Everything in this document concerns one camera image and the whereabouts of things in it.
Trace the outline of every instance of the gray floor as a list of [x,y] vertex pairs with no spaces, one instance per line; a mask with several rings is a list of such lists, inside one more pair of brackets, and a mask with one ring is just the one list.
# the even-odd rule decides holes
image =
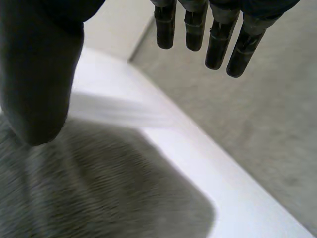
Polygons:
[[218,71],[185,46],[178,5],[174,47],[156,46],[151,26],[133,63],[317,235],[317,1],[302,0],[265,34],[244,75],[225,73],[241,25]]

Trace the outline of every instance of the white surface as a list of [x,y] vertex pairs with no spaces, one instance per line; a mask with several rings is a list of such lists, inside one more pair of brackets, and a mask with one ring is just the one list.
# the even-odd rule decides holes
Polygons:
[[106,0],[85,23],[85,45],[128,60],[151,21],[150,0]]
[[172,125],[166,128],[140,130],[214,204],[216,222],[211,238],[313,237],[133,66],[84,49],[73,91],[73,115],[91,117],[92,108],[107,110],[97,101],[90,108],[80,107],[76,98],[84,93],[96,99],[143,102],[169,118]]

